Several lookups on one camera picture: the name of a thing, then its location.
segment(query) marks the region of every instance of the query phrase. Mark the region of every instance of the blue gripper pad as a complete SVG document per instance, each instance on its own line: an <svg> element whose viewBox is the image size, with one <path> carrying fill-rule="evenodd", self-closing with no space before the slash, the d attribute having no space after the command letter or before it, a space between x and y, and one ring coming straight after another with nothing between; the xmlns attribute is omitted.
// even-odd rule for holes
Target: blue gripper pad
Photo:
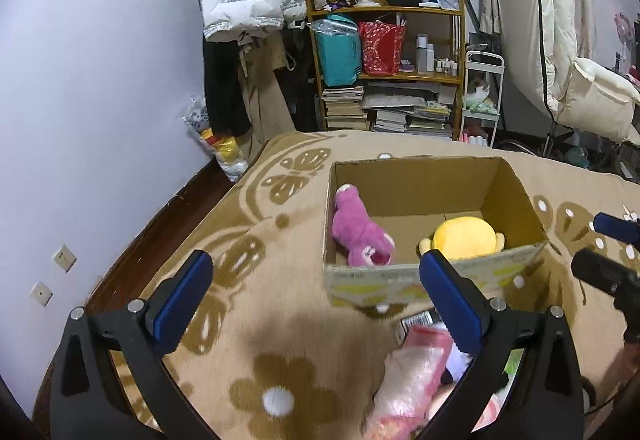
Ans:
<svg viewBox="0 0 640 440"><path fill-rule="evenodd" d="M420 260L420 282L461 352L475 357L489 328L486 299L444 256L431 250Z"/></svg>
<svg viewBox="0 0 640 440"><path fill-rule="evenodd" d="M628 245L640 243L640 225L634 221L625 221L609 214L600 213L593 218L593 228L596 232L608 235L613 239Z"/></svg>
<svg viewBox="0 0 640 440"><path fill-rule="evenodd" d="M159 356L174 352L213 281L211 256L194 250L180 270L162 281L148 300L145 328Z"/></svg>

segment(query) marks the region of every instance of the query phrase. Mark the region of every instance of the white chair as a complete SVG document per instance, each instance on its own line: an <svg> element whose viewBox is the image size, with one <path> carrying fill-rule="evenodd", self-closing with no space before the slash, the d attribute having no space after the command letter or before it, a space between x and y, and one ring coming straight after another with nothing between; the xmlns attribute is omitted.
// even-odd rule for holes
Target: white chair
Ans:
<svg viewBox="0 0 640 440"><path fill-rule="evenodd" d="M577 57L575 0L498 3L507 70L529 101L554 123L640 146L632 125L636 88Z"/></svg>

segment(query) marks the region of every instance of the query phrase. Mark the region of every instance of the bookshelf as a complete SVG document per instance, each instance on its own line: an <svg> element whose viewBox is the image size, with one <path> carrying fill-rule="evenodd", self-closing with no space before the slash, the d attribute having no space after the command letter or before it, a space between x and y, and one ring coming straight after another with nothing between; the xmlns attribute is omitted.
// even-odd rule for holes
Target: bookshelf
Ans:
<svg viewBox="0 0 640 440"><path fill-rule="evenodd" d="M366 73L361 73L358 76L359 80L398 80L409 82L437 82L439 84L448 84L449 86L458 86L456 92L456 99L451 109L451 125L454 128L453 137L458 139L460 132L460 121L462 120L462 96L463 96L463 77L465 76L465 42L466 42L466 28L465 28L465 0L458 0L460 4L460 10L443 10L440 8L427 8L427 7L406 7L406 6L355 6L350 8L340 8L329 12L327 10L314 10L314 0L305 0L307 10L307 21L310 23L317 19L329 15L346 14L353 18L356 22L362 19L363 16L370 18L371 14L386 12L398 12L398 13L419 13L423 15L440 16L443 22L449 23L449 58L455 60L458 65L458 76L450 76L443 73L428 73L418 74L417 72L405 72L392 76L371 76ZM311 33L311 45L314 53L314 71L316 75L316 89L318 90L318 98L321 97L324 90L324 82L322 80L322 70L320 68L320 60L318 58L318 47L316 45L316 38ZM326 130L326 113L324 112L324 104L319 102L321 106L321 119L323 129Z"/></svg>

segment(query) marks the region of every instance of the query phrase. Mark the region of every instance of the white rolling cart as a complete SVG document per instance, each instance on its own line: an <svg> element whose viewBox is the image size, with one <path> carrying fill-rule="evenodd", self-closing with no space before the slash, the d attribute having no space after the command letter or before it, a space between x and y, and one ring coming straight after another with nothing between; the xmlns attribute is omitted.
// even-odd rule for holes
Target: white rolling cart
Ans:
<svg viewBox="0 0 640 440"><path fill-rule="evenodd" d="M478 55L482 60L471 60L475 55ZM498 110L498 115L489 115L488 113L475 113L466 108L466 96L468 95L469 88L469 70L484 71L485 80L491 84L487 74L493 73L498 76L498 102L495 104ZM489 147L494 146L495 132L498 129L498 122L500 121L500 106L502 105L502 82L504 81L504 59L500 55L490 54L488 52L466 52L465 56L465 92L462 98L462 121L460 122L460 134L465 128L465 118L476 118L478 120L487 120L494 122L494 132L491 136L491 144Z"/></svg>

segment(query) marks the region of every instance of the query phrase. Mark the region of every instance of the beige bedspread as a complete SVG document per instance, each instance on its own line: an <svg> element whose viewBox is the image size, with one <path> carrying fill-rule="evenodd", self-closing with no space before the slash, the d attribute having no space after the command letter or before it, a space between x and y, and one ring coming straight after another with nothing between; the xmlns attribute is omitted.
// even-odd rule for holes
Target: beige bedspread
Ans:
<svg viewBox="0 0 640 440"><path fill-rule="evenodd" d="M273 139L245 177L205 217L145 289L148 296L194 248L216 261L214 282L178 350L165 358L198 412L224 440L353 440L395 345L400 315L420 307L332 307L322 286L324 199L335 161L380 153L500 155L529 193L551 241L524 289L505 294L514 307L561 304L580 368L604 395L625 325L612 299L581 287L568 270L584 246L629 267L619 243L590 229L599 211L640 209L640 189L522 153L478 149L420 136L338 131ZM402 179L390 189L402 189ZM122 358L119 370L140 419L154 422Z"/></svg>

